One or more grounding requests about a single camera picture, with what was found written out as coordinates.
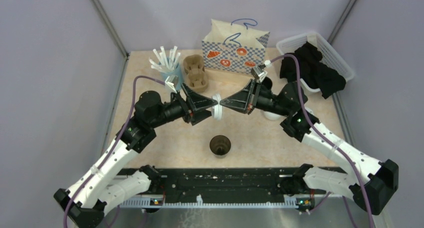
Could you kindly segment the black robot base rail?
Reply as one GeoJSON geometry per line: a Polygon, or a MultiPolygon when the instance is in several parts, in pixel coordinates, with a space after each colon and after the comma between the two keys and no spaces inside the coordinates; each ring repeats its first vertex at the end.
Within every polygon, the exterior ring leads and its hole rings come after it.
{"type": "Polygon", "coordinates": [[[325,195],[305,186],[291,188],[293,167],[160,168],[161,177],[148,191],[129,198],[122,208],[155,212],[167,209],[269,209],[306,206],[325,195]]]}

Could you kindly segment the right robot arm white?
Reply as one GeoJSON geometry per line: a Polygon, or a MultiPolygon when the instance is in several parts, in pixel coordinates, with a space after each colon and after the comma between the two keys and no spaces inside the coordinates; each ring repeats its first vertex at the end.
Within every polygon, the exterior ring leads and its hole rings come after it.
{"type": "Polygon", "coordinates": [[[289,137],[314,148],[342,169],[336,172],[303,164],[294,175],[293,188],[297,193],[328,191],[351,199],[372,215],[380,215],[398,190],[398,164],[371,157],[335,135],[306,110],[307,100],[297,82],[287,83],[276,95],[251,79],[242,90],[221,100],[220,105],[242,114],[259,109],[284,116],[280,126],[289,137]]]}

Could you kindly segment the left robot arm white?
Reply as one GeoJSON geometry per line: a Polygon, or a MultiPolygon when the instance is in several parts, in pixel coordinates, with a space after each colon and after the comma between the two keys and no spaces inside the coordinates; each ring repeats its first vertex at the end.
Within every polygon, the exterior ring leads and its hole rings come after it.
{"type": "Polygon", "coordinates": [[[155,128],[183,119],[196,125],[212,116],[210,108],[218,101],[181,86],[162,102],[158,92],[149,90],[132,102],[130,117],[99,160],[69,188],[60,188],[54,199],[64,210],[64,222],[72,220],[79,228],[95,228],[115,207],[136,194],[154,195],[160,190],[160,173],[144,165],[120,183],[111,181],[124,165],[139,155],[156,135],[155,128]]]}

